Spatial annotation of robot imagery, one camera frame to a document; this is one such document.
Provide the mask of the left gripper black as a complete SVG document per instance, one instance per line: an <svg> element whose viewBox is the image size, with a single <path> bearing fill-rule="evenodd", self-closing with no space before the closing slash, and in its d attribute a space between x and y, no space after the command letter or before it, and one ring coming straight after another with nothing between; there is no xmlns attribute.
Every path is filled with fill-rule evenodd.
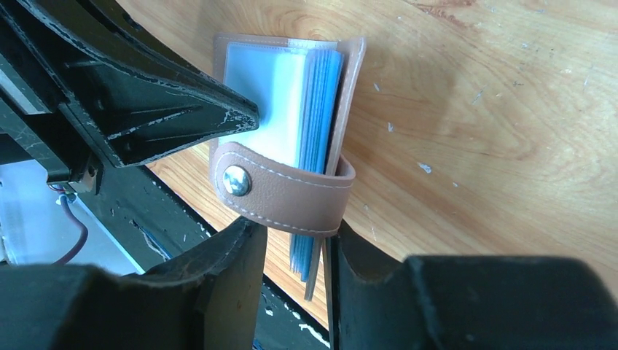
<svg viewBox="0 0 618 350"><path fill-rule="evenodd" d="M100 160L141 166L258 126L255 103L115 1L1 3L1 135L57 191L98 193Z"/></svg>

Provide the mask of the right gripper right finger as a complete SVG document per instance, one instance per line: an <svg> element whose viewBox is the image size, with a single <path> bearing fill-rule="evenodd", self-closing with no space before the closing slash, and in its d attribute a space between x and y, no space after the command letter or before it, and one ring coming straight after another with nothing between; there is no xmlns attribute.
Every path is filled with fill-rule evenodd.
<svg viewBox="0 0 618 350"><path fill-rule="evenodd" d="M617 302L586 263L413 255L340 226L327 239L334 349L615 349Z"/></svg>

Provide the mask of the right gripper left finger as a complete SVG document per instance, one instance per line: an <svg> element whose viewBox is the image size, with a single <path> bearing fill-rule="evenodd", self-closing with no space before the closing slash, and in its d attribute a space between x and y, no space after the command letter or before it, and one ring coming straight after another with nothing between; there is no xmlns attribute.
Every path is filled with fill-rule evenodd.
<svg viewBox="0 0 618 350"><path fill-rule="evenodd" d="M146 273L1 269L3 349L250 349L267 230L238 218Z"/></svg>

